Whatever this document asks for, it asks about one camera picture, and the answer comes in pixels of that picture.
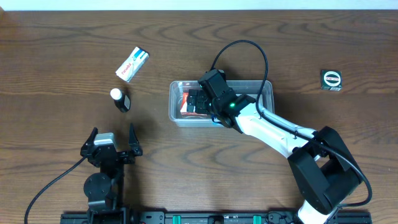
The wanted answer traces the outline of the blue white medicine box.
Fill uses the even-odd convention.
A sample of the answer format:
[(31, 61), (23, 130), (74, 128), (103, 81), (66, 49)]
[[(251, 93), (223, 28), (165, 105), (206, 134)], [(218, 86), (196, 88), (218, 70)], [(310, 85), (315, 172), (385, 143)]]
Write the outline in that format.
[[(248, 94), (248, 96), (253, 97), (254, 99), (256, 99), (256, 97), (257, 97), (256, 94)], [(263, 105), (263, 96), (262, 95), (259, 97), (259, 104)], [(221, 121), (214, 114), (211, 115), (211, 120), (212, 120), (212, 122), (218, 123), (221, 125)]]

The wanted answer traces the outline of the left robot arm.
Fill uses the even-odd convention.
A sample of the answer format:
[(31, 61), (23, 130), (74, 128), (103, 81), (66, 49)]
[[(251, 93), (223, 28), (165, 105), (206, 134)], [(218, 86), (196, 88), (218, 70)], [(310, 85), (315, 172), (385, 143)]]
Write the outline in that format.
[(113, 133), (98, 132), (94, 128), (82, 145), (80, 155), (99, 168), (99, 172), (90, 175), (83, 190), (88, 197), (89, 211), (102, 212), (116, 210), (123, 205), (124, 166), (134, 164), (142, 149), (134, 131), (129, 127), (128, 144), (130, 150), (118, 151)]

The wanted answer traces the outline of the red medicine box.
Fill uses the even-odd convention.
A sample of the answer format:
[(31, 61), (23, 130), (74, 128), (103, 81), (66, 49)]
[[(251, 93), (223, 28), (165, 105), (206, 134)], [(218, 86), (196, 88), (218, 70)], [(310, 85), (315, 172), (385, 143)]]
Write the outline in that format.
[(182, 103), (180, 107), (180, 113), (181, 115), (186, 115), (186, 116), (207, 116), (206, 113), (196, 113), (196, 112), (188, 112), (187, 111), (187, 96), (188, 92), (183, 93), (183, 98), (182, 98)]

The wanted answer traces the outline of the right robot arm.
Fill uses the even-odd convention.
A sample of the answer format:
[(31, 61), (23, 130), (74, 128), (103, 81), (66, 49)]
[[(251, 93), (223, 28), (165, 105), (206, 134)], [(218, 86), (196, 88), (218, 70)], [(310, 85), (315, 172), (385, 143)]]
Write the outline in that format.
[(258, 98), (237, 94), (223, 71), (204, 74), (200, 89), (190, 89), (187, 111), (209, 114), (226, 128), (252, 136), (282, 154), (305, 199), (297, 223), (327, 223), (364, 175), (340, 135), (325, 126), (316, 131), (287, 121), (260, 105)]

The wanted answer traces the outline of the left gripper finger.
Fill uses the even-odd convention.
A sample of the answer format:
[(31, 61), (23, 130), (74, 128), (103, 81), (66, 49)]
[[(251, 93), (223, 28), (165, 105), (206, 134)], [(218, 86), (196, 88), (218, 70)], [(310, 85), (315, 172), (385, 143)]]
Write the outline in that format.
[(94, 145), (94, 140), (96, 135), (98, 134), (98, 128), (94, 127), (88, 139), (82, 145), (82, 149), (90, 149)]
[(131, 123), (129, 127), (129, 141), (128, 144), (133, 151), (140, 151), (141, 147), (135, 134), (134, 125)]

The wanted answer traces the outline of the green box round logo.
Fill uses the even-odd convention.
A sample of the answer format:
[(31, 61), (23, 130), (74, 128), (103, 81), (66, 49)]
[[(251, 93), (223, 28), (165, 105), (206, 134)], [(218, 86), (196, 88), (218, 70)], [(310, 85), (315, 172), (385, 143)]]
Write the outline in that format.
[(342, 89), (342, 75), (337, 70), (320, 71), (320, 88), (322, 90), (340, 91)]

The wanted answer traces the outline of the white Panadol box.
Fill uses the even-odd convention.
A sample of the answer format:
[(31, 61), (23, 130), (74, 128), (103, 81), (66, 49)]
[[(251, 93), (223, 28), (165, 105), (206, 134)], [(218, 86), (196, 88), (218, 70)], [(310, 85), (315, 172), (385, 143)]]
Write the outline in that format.
[(148, 58), (149, 54), (145, 50), (135, 47), (130, 56), (116, 70), (116, 75), (125, 82), (130, 82)]

